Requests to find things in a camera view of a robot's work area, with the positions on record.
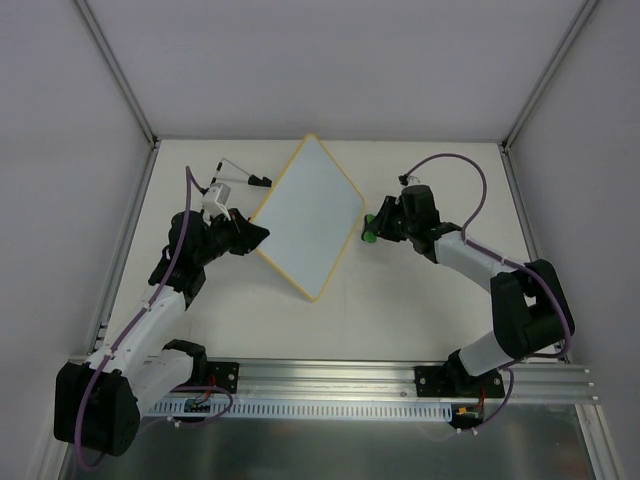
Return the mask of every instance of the black bracket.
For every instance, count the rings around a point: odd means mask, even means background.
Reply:
[[[504,398],[505,393],[502,376],[497,371],[483,375],[483,377],[479,379],[477,391],[470,391],[468,393],[456,391],[453,382],[442,379],[441,375],[439,375],[441,372],[442,367],[439,366],[413,367],[416,395],[419,398],[478,398],[483,388],[485,398]]]
[[[207,362],[207,377],[215,378],[215,386],[224,388],[229,393],[238,390],[240,364],[235,362]]]

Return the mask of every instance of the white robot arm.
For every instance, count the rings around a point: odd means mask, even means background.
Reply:
[[[398,198],[387,196],[377,215],[365,217],[361,238],[369,243],[409,240],[417,253],[462,273],[491,295],[493,330],[453,352],[433,379],[447,383],[448,391],[477,394],[495,369],[574,332],[553,266],[546,260],[522,265],[505,259],[465,236],[461,227],[441,222],[427,185],[406,186]]]
[[[227,210],[228,190],[214,179],[207,190],[201,189],[202,212],[173,217],[169,245],[149,278],[133,320],[83,365],[69,362],[60,370],[54,417],[58,440],[121,455],[133,442],[140,418],[158,400],[186,382],[205,384],[204,347],[182,340],[161,347],[160,342],[200,291],[207,264],[226,252],[250,253],[269,235],[237,209]],[[207,213],[211,211],[222,213],[213,218]],[[154,360],[147,362],[149,356]]]

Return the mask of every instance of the white floor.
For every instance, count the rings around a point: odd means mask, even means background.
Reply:
[[[483,243],[527,258],[522,233],[494,144],[324,142],[376,213],[399,193],[398,175],[438,152],[475,159],[489,182],[487,204],[470,227]],[[163,141],[109,324],[128,321],[147,286],[171,217],[184,208],[184,167],[208,184],[221,157],[275,180],[298,141]],[[433,189],[441,218],[462,224],[476,207],[473,168],[441,159],[417,172]],[[221,178],[243,179],[225,165]],[[267,190],[230,183],[228,205],[251,216]],[[199,209],[195,195],[193,208]],[[257,254],[225,255],[206,269],[207,282],[180,325],[167,336],[200,343],[209,356],[347,360],[444,360],[491,329],[487,293],[462,275],[433,265],[407,242],[351,238],[323,296],[310,303]]]

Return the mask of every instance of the whiteboard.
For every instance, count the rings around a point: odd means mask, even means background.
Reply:
[[[270,235],[258,252],[309,300],[320,297],[353,230],[364,198],[315,135],[307,135],[253,222]]]
[[[160,146],[108,334],[128,321],[167,243],[172,216],[184,208],[184,167],[207,182],[222,157],[260,177],[283,171],[300,144],[269,140],[165,140]],[[489,192],[483,213],[469,228],[478,241],[513,258],[526,258],[515,207],[495,144],[325,142],[361,188],[367,212],[386,195],[398,195],[398,175],[443,151],[470,156],[484,169]],[[268,190],[222,169],[228,204],[245,216]],[[431,186],[441,218],[461,224],[477,205],[481,185],[464,162],[443,159],[416,173]],[[194,196],[193,208],[198,208]],[[204,345],[210,356],[328,360],[444,360],[492,328],[487,293],[461,274],[434,265],[407,242],[351,237],[320,299],[310,303],[255,252],[224,255],[206,269],[207,281],[166,340]]]

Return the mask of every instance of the green cap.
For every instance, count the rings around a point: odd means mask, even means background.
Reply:
[[[371,223],[375,218],[375,215],[370,213],[364,217],[364,223]],[[367,243],[376,243],[378,241],[378,237],[376,237],[376,234],[373,232],[364,232],[362,239]]]

